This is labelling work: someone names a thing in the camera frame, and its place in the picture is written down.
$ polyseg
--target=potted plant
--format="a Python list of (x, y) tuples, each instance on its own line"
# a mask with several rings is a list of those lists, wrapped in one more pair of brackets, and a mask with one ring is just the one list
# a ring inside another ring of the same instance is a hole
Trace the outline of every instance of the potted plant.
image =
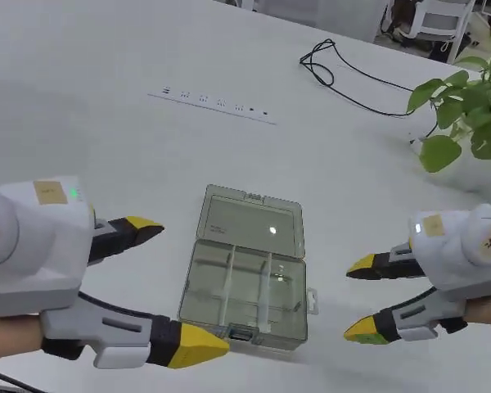
[(430, 103), (436, 110), (438, 132), (422, 140), (420, 162), (435, 178), (466, 191), (491, 186), (491, 59), (466, 57), (459, 62), (480, 67), (470, 80), (459, 70), (432, 79), (412, 92), (408, 111)]

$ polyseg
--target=black strap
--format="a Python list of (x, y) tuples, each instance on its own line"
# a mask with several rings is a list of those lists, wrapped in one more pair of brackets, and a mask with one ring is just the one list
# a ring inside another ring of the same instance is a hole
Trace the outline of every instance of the black strap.
[(83, 351), (83, 346), (78, 340), (51, 340), (44, 338), (42, 341), (42, 350), (53, 356), (67, 360), (76, 360)]
[(460, 332), (467, 328), (467, 322), (462, 317), (440, 319), (440, 326), (446, 330), (448, 334)]
[(163, 315), (153, 317), (151, 353), (146, 363), (167, 367), (180, 346), (182, 324)]

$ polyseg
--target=hand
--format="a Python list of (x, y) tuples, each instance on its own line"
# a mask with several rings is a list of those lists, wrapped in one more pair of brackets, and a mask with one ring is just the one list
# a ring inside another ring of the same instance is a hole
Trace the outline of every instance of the hand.
[(39, 350), (42, 340), (38, 316), (0, 318), (0, 358)]
[(467, 301), (464, 319), (471, 323), (491, 325), (491, 296)]

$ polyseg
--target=forearm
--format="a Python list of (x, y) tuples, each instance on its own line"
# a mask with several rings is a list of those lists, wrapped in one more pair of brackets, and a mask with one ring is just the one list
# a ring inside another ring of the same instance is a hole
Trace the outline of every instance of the forearm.
[(42, 340), (38, 316), (0, 318), (0, 358), (39, 350)]

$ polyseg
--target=power strip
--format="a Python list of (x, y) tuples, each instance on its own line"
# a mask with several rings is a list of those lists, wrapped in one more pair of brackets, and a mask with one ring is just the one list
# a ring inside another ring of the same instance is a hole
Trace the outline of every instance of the power strip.
[(157, 94), (148, 93), (147, 95), (150, 97), (180, 102), (181, 104), (198, 106), (199, 108), (211, 109), (212, 111), (227, 113), (233, 116), (245, 117), (263, 123), (276, 124), (271, 120), (269, 113), (263, 109), (231, 103), (224, 98), (210, 97), (204, 93), (194, 93), (189, 90), (175, 90), (165, 86), (162, 88), (161, 92)]

